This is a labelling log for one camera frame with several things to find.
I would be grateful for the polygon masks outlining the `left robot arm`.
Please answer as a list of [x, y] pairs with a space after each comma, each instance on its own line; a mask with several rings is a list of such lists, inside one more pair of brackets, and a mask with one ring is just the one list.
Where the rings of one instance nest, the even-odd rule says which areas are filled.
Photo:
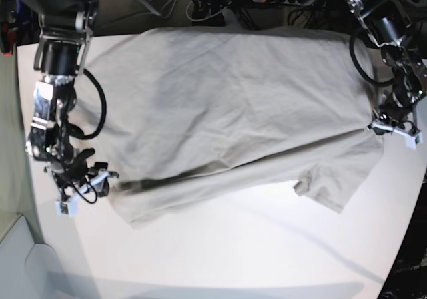
[[[350, 57], [356, 70], [371, 86], [390, 90], [378, 96], [370, 129], [383, 135], [404, 130], [409, 123], [409, 133], [414, 135], [418, 130], [417, 121], [408, 116], [415, 115], [416, 106], [426, 97], [426, 66], [410, 16], [401, 0], [345, 1], [359, 23], [349, 42]], [[355, 43], [362, 33], [380, 50], [383, 62], [392, 70], [392, 79], [376, 81], [358, 63]]]

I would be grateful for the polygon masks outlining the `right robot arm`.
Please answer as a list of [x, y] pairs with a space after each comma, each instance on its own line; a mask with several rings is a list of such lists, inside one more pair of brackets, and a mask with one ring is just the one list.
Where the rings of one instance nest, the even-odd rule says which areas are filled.
[[[33, 118], [27, 138], [27, 153], [47, 162], [62, 202], [73, 196], [94, 192], [106, 196], [107, 189], [95, 190], [91, 180], [105, 168], [89, 167], [94, 149], [75, 150], [69, 139], [90, 140], [99, 135], [107, 115], [105, 94], [94, 76], [84, 68], [99, 7], [99, 0], [20, 0], [39, 18], [40, 36], [33, 68], [41, 73], [33, 94]], [[101, 101], [101, 119], [89, 135], [69, 122], [68, 114], [77, 103], [75, 80], [85, 75], [94, 84]]]

